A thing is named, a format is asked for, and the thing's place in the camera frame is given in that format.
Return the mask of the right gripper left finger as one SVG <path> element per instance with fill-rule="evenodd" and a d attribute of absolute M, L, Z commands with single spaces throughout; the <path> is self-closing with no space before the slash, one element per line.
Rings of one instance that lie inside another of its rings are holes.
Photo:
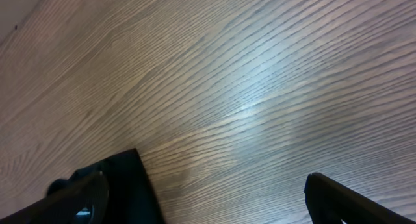
<path fill-rule="evenodd" d="M 1 219 L 1 223 L 101 223 L 105 217 L 108 199 L 107 178 L 99 171 Z"/>

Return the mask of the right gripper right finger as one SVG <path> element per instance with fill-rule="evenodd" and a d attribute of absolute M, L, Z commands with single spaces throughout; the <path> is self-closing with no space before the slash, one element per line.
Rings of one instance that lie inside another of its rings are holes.
<path fill-rule="evenodd" d="M 304 194 L 313 224 L 415 224 L 321 173 L 307 176 Z"/>

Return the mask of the black polo shirt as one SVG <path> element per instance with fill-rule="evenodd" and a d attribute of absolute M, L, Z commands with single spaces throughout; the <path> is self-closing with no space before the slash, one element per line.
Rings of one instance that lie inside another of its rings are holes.
<path fill-rule="evenodd" d="M 104 223 L 166 223 L 136 149 L 129 149 L 78 169 L 68 179 L 55 180 L 47 189 L 47 195 L 51 195 L 95 171 L 101 171 L 109 184 L 109 200 L 103 219 Z"/>

